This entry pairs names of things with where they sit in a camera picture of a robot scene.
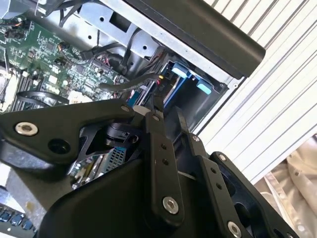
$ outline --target silver metal sheet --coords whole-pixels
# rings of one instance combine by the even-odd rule
[[[193,50],[188,45],[184,44],[169,32],[162,29],[160,26],[149,20],[143,14],[138,12],[136,9],[125,3],[124,1],[118,0],[101,0],[105,5],[110,7],[118,14],[124,16],[133,24],[137,25],[148,34],[162,42],[164,45],[173,49],[177,54],[193,63],[201,70],[218,80],[219,82],[228,84],[231,81],[231,77],[221,68],[210,62],[208,59],[203,57],[201,54]]]
[[[112,14],[113,10],[106,6],[95,3],[86,3],[82,6],[78,15],[86,22],[95,26],[101,32],[112,37],[114,40],[127,47],[133,32],[137,29],[137,26],[131,24],[127,32],[124,32],[110,23]],[[131,51],[142,58],[145,56],[151,57],[155,53],[158,46],[159,45],[153,41],[149,34],[141,31],[134,37]]]

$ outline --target wire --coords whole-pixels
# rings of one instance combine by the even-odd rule
[[[83,62],[83,63],[74,62],[74,61],[72,61],[70,58],[68,58],[68,56],[65,54],[65,52],[63,51],[63,46],[62,46],[61,43],[59,43],[59,45],[58,45],[57,47],[58,47],[59,53],[60,53],[68,62],[70,62],[71,64],[74,64],[74,65],[86,65],[86,64],[89,64],[89,63],[91,62],[91,60],[88,60],[87,62]]]
[[[85,4],[85,3],[88,3],[88,2],[104,5],[100,1],[94,1],[94,0],[80,0],[80,1],[78,1],[78,0],[70,0],[70,1],[62,3],[59,7],[56,8],[56,10],[61,10],[61,9],[64,9],[64,8],[68,8],[68,7],[74,6],[77,3]]]
[[[97,30],[97,47],[99,47],[99,41],[100,41],[100,30]]]
[[[68,18],[75,13],[75,11],[77,11],[80,7],[82,6],[82,3],[77,3],[75,4],[75,6],[72,7],[72,9],[66,14],[65,17],[63,17],[60,21],[58,26],[59,27],[63,27],[65,22],[68,20]]]
[[[45,97],[45,98],[51,98],[53,100],[56,100],[62,104],[69,104],[69,100],[66,98],[63,98],[57,94],[50,93],[50,92],[42,92],[42,91],[23,91],[18,92],[18,95],[21,97],[31,98],[31,97]]]
[[[80,56],[83,60],[90,60],[94,57],[98,57],[105,54],[110,49],[113,49],[116,47],[122,47],[122,46],[123,45],[121,45],[120,43],[115,42],[115,43],[111,43],[109,45],[102,46],[102,47],[94,47],[90,50],[80,52]]]
[[[19,95],[19,93],[17,93],[17,99],[22,101],[22,102],[25,102],[25,103],[31,103],[31,104],[35,104],[37,106],[41,106],[43,108],[47,108],[47,107],[50,107],[50,105],[38,100],[38,99],[33,99],[33,98],[27,98],[27,97],[23,97],[21,95]]]
[[[158,74],[148,73],[140,77],[137,77],[134,80],[127,83],[121,83],[121,84],[101,83],[99,85],[99,88],[105,92],[126,92],[132,89],[139,88],[141,85],[147,83],[148,81],[156,82],[157,80],[159,80]]]
[[[0,26],[20,26],[22,25],[23,22],[19,22],[16,24],[7,24],[7,23],[1,23]]]
[[[133,38],[134,38],[140,31],[141,31],[141,29],[140,29],[139,27],[138,27],[137,29],[135,29],[135,31],[133,32],[133,34],[132,34],[132,36],[131,36],[131,38],[130,38],[130,40],[129,40],[129,42],[128,42],[127,49],[126,49],[126,51],[125,51],[125,53],[124,53],[124,56],[123,56],[123,59],[122,59],[122,61],[121,61],[121,63],[120,63],[120,67],[122,68],[122,70],[127,67],[128,60],[129,60],[129,58],[130,58],[130,56],[131,56],[131,46],[132,46]]]
[[[64,18],[64,9],[59,10],[59,22],[61,22]]]
[[[136,74],[136,77],[140,77],[141,75],[145,74],[148,70],[150,70],[153,66],[158,64],[163,56],[164,56],[164,53],[162,52],[156,57],[154,57],[152,62],[150,62],[147,66],[139,70],[139,72]]]

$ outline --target white roller shutter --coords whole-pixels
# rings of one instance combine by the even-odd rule
[[[199,135],[209,153],[224,152],[256,183],[317,132],[317,1],[206,2],[266,48]]]

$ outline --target black plastic bracket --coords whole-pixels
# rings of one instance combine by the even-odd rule
[[[0,116],[0,160],[46,180],[63,178],[82,149],[80,136],[93,138],[96,129],[113,122],[129,122],[134,111],[122,100],[107,100]],[[37,133],[18,133],[20,122],[32,123]]]
[[[156,230],[166,231],[180,227],[184,221],[184,205],[178,178],[174,148],[165,136],[164,121],[149,112],[145,115],[146,136],[142,143],[145,150],[145,206],[147,224]],[[163,200],[172,197],[178,206],[176,214],[164,208]]]
[[[240,220],[253,237],[298,237],[225,154],[213,152],[209,159],[218,164]]]

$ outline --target screw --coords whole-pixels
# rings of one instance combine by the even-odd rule
[[[39,130],[36,125],[30,122],[20,122],[15,126],[15,131],[18,132],[20,135],[25,136],[32,136],[36,135]]]
[[[241,238],[240,228],[234,222],[228,222],[228,228],[234,237]]]
[[[196,142],[199,142],[199,138],[195,135],[193,135],[193,139],[196,141]]]
[[[219,155],[219,158],[222,160],[222,161],[226,161],[226,157],[224,157],[223,155]]]
[[[157,116],[153,115],[153,118],[154,118],[155,120],[159,121],[159,118],[158,118]]]
[[[122,106],[121,106],[121,109],[124,110],[124,111],[126,111],[126,112],[129,112],[129,111],[130,111],[130,109],[129,109],[128,107],[126,107],[125,105],[122,105]]]
[[[163,198],[163,207],[167,212],[170,214],[177,214],[178,213],[178,204],[172,197],[165,197]]]

